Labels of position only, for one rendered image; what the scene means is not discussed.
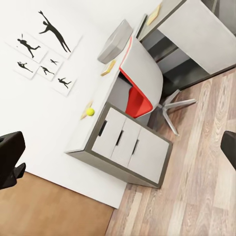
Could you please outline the tennis ball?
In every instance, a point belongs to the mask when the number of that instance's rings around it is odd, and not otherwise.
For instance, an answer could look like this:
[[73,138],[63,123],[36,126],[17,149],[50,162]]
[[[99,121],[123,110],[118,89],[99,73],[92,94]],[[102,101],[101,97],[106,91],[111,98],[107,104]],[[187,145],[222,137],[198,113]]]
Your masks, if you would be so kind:
[[93,115],[94,115],[94,109],[93,109],[93,108],[89,108],[89,109],[87,110],[87,115],[88,115],[88,116],[93,116]]

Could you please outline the board game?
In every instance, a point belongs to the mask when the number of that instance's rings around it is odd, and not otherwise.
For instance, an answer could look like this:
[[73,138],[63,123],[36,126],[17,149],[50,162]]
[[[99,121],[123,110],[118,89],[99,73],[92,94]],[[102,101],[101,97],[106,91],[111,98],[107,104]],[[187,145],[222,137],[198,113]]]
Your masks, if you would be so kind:
[[106,66],[104,67],[104,69],[101,73],[101,76],[104,76],[104,75],[110,73],[115,63],[116,63],[116,61],[113,59],[110,63],[106,64]]

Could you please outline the jigsaw puzzle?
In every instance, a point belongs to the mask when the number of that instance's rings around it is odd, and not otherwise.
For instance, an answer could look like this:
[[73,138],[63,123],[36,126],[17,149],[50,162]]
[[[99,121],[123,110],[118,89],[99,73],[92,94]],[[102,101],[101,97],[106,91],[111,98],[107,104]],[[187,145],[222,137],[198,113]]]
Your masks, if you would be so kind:
[[[92,100],[92,101],[93,101],[93,100]],[[89,103],[86,105],[86,107],[85,107],[85,109],[84,109],[84,111],[83,111],[83,114],[81,115],[81,118],[80,118],[80,119],[83,119],[83,118],[87,115],[87,110],[90,108],[90,106],[91,106],[91,104],[92,104],[92,101],[89,102]]]
[[148,17],[147,25],[149,25],[158,16],[160,6],[161,4],[159,4],[158,7],[150,14],[150,16]]

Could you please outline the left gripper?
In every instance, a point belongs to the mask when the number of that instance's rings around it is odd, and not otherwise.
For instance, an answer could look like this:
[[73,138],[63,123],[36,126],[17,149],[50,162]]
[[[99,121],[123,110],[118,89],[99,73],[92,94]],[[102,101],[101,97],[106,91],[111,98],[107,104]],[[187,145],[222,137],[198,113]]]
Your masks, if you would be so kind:
[[17,179],[23,177],[25,170],[26,170],[26,163],[22,163],[20,166],[16,168],[14,167],[2,189],[16,185]]

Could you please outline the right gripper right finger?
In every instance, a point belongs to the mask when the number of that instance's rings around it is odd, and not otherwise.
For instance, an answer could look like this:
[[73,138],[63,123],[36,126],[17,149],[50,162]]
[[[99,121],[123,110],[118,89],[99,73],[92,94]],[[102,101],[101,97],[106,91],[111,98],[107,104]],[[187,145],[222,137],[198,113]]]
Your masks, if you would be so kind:
[[236,170],[236,133],[225,131],[220,147]]

